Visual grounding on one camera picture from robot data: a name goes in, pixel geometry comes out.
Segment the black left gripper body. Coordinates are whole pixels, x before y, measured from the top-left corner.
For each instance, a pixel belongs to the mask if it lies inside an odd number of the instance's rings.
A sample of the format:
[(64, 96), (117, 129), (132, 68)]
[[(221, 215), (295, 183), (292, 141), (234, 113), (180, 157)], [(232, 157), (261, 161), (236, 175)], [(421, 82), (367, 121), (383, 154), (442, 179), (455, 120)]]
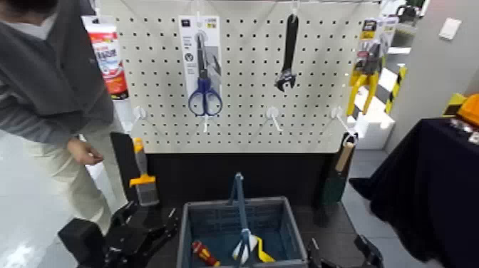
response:
[(123, 216), (114, 215), (105, 236), (104, 267), (146, 267), (153, 233), (152, 228), (131, 226)]

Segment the person bare hand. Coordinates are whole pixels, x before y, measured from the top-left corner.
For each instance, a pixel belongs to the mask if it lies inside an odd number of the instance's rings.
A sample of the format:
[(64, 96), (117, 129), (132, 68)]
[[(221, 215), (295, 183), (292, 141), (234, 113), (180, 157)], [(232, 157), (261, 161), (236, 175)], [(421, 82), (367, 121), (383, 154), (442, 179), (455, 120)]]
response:
[(67, 150), (82, 165), (96, 165), (103, 161), (103, 156), (93, 146), (78, 138), (68, 141)]

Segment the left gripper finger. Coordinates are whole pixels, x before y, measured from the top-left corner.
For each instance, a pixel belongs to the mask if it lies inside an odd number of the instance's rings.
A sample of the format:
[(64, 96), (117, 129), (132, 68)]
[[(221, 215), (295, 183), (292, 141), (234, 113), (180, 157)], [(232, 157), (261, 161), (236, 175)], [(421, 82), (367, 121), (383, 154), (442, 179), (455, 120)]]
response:
[(129, 219), (136, 213), (137, 204), (134, 202), (129, 202), (126, 205), (118, 209), (111, 218), (111, 226), (123, 226), (126, 225)]
[(161, 247), (172, 239), (176, 235), (178, 227), (179, 218), (177, 216), (177, 209), (172, 208), (163, 223), (159, 227), (154, 227), (150, 230), (149, 235), (152, 246)]

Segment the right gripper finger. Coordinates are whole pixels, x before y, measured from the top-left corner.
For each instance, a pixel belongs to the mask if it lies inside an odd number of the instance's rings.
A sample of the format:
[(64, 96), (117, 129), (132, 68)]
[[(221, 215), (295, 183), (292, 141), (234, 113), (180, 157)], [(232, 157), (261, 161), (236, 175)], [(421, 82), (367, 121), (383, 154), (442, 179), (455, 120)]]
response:
[(358, 234), (354, 244), (364, 256), (362, 268), (384, 268), (382, 253), (369, 239), (362, 234)]
[(319, 246), (314, 237), (309, 240), (307, 245), (307, 263), (308, 268), (322, 268)]

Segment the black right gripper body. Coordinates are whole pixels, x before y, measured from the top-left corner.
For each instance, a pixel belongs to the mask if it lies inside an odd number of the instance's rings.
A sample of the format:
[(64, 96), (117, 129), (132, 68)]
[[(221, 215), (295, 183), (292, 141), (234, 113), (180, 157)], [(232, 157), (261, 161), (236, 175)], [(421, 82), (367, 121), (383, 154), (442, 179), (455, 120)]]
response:
[(345, 266), (338, 265), (334, 262), (331, 262), (327, 259), (320, 259), (319, 261), (316, 261), (316, 266), (318, 268), (364, 268), (364, 267), (368, 267), (369, 263), (362, 262), (360, 265), (345, 267)]

